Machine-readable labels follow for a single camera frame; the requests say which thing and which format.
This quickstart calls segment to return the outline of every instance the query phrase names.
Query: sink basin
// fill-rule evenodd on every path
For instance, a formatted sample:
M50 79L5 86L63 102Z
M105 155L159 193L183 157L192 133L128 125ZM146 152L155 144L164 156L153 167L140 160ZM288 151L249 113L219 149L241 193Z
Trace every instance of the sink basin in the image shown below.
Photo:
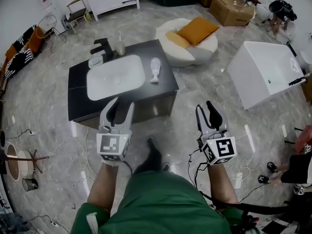
M286 45L255 41L243 43L228 72L245 109L293 87L289 83L303 77Z
M90 69L87 94L90 100L99 100L139 88L144 82L141 58L130 55Z

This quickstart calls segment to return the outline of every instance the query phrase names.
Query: black shorts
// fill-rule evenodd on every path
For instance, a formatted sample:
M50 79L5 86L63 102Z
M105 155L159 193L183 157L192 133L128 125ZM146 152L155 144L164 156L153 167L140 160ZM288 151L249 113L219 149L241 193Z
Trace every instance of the black shorts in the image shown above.
M306 184L311 158L312 154L291 156L289 170L283 173L281 181L283 183Z

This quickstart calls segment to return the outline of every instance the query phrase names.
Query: white bottle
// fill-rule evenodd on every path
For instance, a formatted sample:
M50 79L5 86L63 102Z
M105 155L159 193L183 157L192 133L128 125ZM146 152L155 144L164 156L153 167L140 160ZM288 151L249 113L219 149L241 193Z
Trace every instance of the white bottle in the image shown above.
M151 79L151 83L158 83L158 75L160 71L160 59L159 58L153 58L151 61L151 69L153 74L153 79Z

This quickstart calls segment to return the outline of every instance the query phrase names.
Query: white toilet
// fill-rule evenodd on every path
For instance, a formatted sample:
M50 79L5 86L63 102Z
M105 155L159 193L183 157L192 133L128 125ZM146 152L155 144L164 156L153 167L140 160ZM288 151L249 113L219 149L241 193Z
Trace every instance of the white toilet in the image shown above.
M294 39L295 31L296 25L292 21L288 23L287 30L284 30L284 25L281 25L276 34L276 40L282 44L286 44L288 41Z
M312 71L312 51L301 50L297 53L296 60L299 63L300 68L307 69L307 71Z

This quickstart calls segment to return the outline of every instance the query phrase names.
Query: gray marble floor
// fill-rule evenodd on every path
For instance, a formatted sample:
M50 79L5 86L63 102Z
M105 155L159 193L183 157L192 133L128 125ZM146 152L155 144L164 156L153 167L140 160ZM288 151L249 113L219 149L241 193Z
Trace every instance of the gray marble floor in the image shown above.
M86 164L88 150L89 165L97 172L100 160L96 154L96 130L77 125L77 138L72 137L71 123L67 114L67 85L69 68L91 57L90 49L93 41L108 37L113 40L120 30L126 45L151 40L156 28L168 20L176 18L193 19L203 16L219 24L208 10L199 6L182 6L165 8L148 0L141 2L141 10L126 8L100 17L98 22L86 24L81 21L76 28L78 34L67 32L67 42L63 43L54 36L53 53L49 45L45 47L34 61L24 67L9 81L4 96L4 112L2 128L7 137L13 137L30 128L37 134L23 134L18 139L10 139L6 145L13 143L18 150L38 150L40 156L51 158L40 162L43 174L35 172L34 177L39 182L39 188L25 192L21 181L14 182L10 175L5 176L15 209L25 219L37 215L50 215L54 221L62 222L71 228L80 205L86 201L86 186L92 182L79 182L81 172L88 177L88 171L81 168ZM188 178L189 154L197 149L197 130L195 107L211 100L226 112L232 134L236 138L238 155L225 166L235 165L243 172L240 189L236 190L239 199L258 186L257 177L268 174L267 160L281 164L293 153L291 146L285 146L281 135L281 125L286 126L290 139L295 138L293 127L302 128L311 123L311 107L305 101L301 87L280 94L274 99L261 103L249 110L244 110L233 82L227 73L227 65L245 40L273 42L265 32L250 24L247 27L220 27L217 32L219 47L212 59L201 66L173 68L180 87L176 97L171 117L156 118L133 125L132 146L127 154L127 161L134 169L147 156L145 140L148 135L154 135L160 145L164 160L171 163L172 171ZM252 151L245 131L249 126L255 145ZM248 163L255 171L241 169ZM193 155L190 174L198 163L205 160L199 153ZM235 168L228 171L229 177L237 174ZM116 197L113 213L122 200L130 171L121 164L117 178ZM209 177L207 172L201 172L197 178L199 187L209 193ZM292 186L274 187L267 185L253 192L244 202L260 205L281 205L291 195ZM47 234L65 233L56 230L49 224L47 218L37 218L32 221L35 228L42 229Z

